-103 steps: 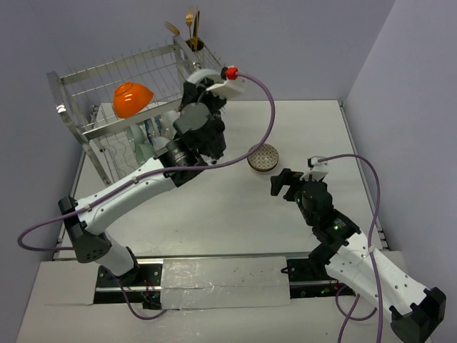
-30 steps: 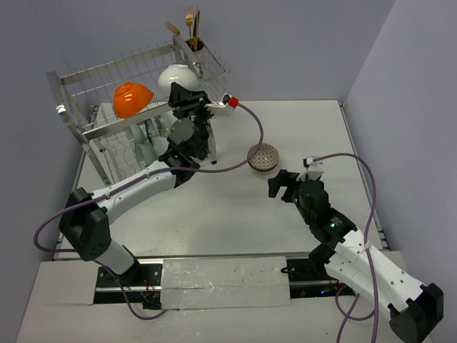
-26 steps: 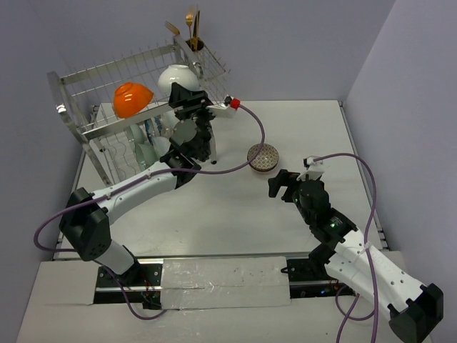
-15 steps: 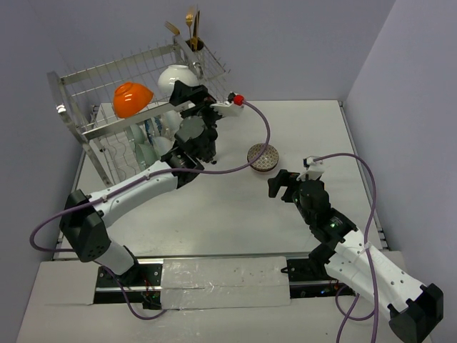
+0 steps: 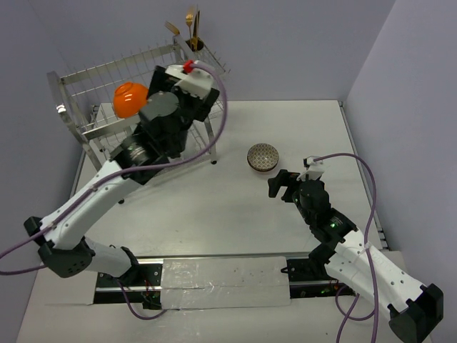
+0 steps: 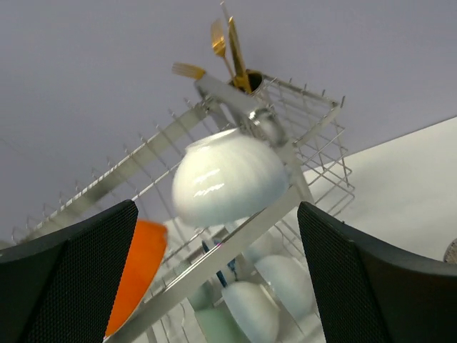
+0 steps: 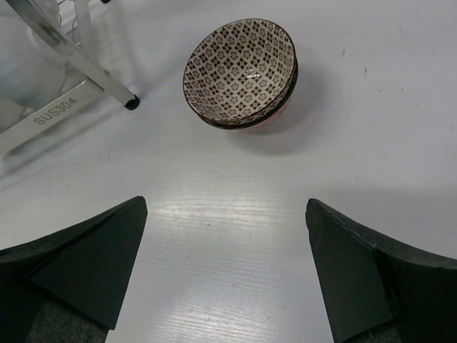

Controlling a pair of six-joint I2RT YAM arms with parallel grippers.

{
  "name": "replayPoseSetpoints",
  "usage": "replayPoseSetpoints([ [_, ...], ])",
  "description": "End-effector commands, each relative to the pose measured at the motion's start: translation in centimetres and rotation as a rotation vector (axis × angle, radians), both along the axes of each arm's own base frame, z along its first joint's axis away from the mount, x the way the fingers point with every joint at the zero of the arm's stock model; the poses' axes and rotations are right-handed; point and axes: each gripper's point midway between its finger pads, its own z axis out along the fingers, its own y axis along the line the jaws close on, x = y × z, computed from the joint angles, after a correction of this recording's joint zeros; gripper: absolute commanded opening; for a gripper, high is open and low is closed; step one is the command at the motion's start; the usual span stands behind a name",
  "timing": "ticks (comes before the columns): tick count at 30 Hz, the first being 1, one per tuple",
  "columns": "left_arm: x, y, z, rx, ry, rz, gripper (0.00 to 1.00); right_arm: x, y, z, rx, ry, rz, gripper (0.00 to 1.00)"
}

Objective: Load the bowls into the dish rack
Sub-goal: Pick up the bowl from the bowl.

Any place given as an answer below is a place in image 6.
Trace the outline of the white bowl orange stack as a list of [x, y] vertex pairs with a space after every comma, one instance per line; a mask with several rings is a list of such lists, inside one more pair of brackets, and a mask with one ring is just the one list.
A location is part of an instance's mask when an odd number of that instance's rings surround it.
[[221, 290], [233, 319], [250, 342], [276, 342], [280, 309], [261, 284], [234, 282]]

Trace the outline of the white orange bottom bowl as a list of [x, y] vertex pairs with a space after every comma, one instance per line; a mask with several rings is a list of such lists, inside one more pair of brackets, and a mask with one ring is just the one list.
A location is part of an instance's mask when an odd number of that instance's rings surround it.
[[134, 313], [149, 289], [166, 252], [165, 225], [139, 219], [119, 283], [105, 337], [110, 337]]

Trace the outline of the mint bowl gold rim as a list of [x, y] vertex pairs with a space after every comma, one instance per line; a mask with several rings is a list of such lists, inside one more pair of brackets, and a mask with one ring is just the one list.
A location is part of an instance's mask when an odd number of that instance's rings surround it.
[[233, 317], [224, 309], [210, 308], [195, 312], [196, 321], [209, 343], [248, 342]]

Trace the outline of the pale green bowl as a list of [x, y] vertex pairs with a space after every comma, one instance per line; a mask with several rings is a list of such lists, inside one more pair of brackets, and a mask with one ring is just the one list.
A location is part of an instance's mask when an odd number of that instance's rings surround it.
[[210, 282], [204, 282], [193, 294], [187, 297], [194, 311], [214, 308], [215, 287]]

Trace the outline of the white bowl brown pattern stack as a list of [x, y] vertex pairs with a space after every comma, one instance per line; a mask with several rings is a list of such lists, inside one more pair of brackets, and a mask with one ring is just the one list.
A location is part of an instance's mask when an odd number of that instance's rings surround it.
[[228, 129], [186, 147], [171, 197], [184, 224], [210, 227], [249, 217], [288, 188], [288, 172], [268, 145]]

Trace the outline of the white bowl front stack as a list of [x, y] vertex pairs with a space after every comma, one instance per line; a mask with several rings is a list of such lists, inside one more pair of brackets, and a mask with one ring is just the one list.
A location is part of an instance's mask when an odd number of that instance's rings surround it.
[[254, 266], [295, 320], [300, 321], [313, 311], [311, 278], [294, 258], [269, 255]]

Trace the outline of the white bowl dark band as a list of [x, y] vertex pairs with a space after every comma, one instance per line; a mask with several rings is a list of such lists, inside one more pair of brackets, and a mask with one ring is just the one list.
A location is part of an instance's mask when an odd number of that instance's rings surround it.
[[243, 256], [248, 262], [255, 264], [258, 260], [273, 254], [275, 250], [275, 237], [271, 233], [266, 232], [243, 252]]

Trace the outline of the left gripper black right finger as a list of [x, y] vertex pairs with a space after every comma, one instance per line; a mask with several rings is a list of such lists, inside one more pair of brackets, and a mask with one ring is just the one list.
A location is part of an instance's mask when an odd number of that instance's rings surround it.
[[327, 342], [455, 342], [456, 265], [301, 202], [301, 241]]

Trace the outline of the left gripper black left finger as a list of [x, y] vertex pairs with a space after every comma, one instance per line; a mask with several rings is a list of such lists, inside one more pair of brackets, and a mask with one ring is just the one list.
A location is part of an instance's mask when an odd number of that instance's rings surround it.
[[102, 342], [138, 209], [122, 201], [1, 250], [2, 342]]

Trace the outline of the brown lattice pattern bowl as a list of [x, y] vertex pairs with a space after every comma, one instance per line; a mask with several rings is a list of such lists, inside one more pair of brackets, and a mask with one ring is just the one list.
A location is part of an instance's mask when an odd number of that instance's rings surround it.
[[457, 264], [457, 239], [454, 239], [446, 248], [443, 255], [443, 262]]

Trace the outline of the blue floral bowl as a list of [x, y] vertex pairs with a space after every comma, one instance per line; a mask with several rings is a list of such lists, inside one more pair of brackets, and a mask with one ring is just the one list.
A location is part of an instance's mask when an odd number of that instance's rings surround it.
[[[205, 253], [209, 252], [212, 248], [217, 247], [221, 244], [220, 239], [209, 239], [203, 240], [201, 245]], [[220, 281], [222, 287], [227, 287], [233, 282], [238, 281], [238, 272], [237, 272], [237, 265], [236, 260], [232, 259], [231, 261], [227, 262], [217, 273], [216, 276]]]

